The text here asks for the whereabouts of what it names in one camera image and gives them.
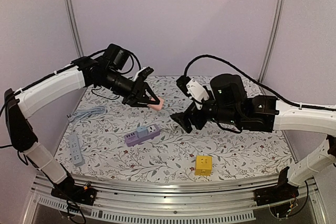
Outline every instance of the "floral tablecloth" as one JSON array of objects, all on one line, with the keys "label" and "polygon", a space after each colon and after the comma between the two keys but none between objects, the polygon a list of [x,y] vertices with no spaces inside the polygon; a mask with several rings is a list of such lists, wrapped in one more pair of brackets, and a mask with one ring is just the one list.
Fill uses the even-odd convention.
[{"label": "floral tablecloth", "polygon": [[[201,130],[185,133],[170,119],[175,112],[184,111],[190,100],[177,88],[177,77],[148,77],[155,94],[164,98],[159,111],[131,108],[121,104],[121,98],[110,101],[91,93],[89,88],[78,109],[104,106],[106,113],[70,123],[57,149],[55,158],[74,174],[101,179],[123,179],[146,182],[200,182],[255,177],[278,173],[293,162],[282,132],[262,133],[243,131],[234,134],[207,123]],[[212,77],[195,77],[209,85]],[[261,94],[260,89],[243,79],[248,96]],[[114,98],[107,89],[96,91]],[[141,145],[127,147],[124,136],[140,125],[156,123],[160,136]],[[68,136],[78,135],[85,164],[75,167],[71,161]],[[195,176],[197,155],[212,156],[210,176]]]}]

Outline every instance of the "purple power strip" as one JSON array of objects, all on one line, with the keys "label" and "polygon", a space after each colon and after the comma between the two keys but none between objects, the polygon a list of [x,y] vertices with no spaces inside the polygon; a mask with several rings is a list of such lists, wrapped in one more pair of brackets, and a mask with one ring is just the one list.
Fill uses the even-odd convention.
[{"label": "purple power strip", "polygon": [[152,124],[148,127],[139,127],[136,131],[127,134],[125,138],[125,143],[128,147],[140,144],[148,139],[153,139],[160,135],[160,128],[156,124]]}]

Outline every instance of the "metal pole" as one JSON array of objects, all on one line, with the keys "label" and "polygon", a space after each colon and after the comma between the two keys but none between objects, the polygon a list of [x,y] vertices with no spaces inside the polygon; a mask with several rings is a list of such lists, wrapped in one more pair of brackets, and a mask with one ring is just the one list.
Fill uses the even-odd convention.
[{"label": "metal pole", "polygon": [[70,24],[73,42],[75,43],[75,48],[77,51],[78,58],[80,58],[84,56],[84,53],[83,53],[82,44],[80,42],[77,23],[75,19],[74,8],[72,6],[72,0],[64,0],[64,1],[65,1],[65,6],[66,6],[68,18],[69,18],[69,24]]},{"label": "metal pole", "polygon": [[274,47],[275,40],[276,40],[277,33],[278,33],[281,12],[282,12],[282,7],[284,6],[284,2],[285,0],[277,1],[277,7],[276,7],[275,15],[274,15],[273,26],[272,26],[271,34],[268,40],[268,45],[267,45],[264,61],[262,63],[261,71],[260,71],[259,78],[258,78],[258,81],[260,82],[264,81],[266,73],[267,73],[268,65],[269,65],[269,62],[272,56],[273,47]]}]

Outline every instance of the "power socket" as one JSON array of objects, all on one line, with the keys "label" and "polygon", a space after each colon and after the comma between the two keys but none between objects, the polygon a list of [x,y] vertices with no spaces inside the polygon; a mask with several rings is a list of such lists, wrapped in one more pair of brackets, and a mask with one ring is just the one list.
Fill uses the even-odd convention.
[{"label": "power socket", "polygon": [[69,135],[69,145],[73,164],[76,167],[83,165],[85,161],[83,159],[82,152],[80,151],[80,145],[77,134]]},{"label": "power socket", "polygon": [[156,124],[152,124],[147,127],[148,134],[144,135],[144,127],[140,127],[136,131],[127,134],[125,138],[125,143],[128,147],[140,144],[148,139],[154,139],[156,136],[160,135],[160,128]]},{"label": "power socket", "polygon": [[150,134],[151,134],[151,133],[154,133],[154,132],[157,130],[155,126],[156,126],[156,124],[153,124],[153,125],[147,127],[148,132],[149,132]]}]

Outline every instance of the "pink object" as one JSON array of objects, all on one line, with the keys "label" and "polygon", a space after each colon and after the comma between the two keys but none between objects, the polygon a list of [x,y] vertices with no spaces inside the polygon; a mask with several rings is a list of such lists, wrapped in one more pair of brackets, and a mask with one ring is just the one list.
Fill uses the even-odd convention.
[{"label": "pink object", "polygon": [[158,105],[148,104],[147,106],[153,110],[159,111],[159,110],[162,110],[164,100],[161,97],[157,97],[157,98],[160,100],[160,103]]}]

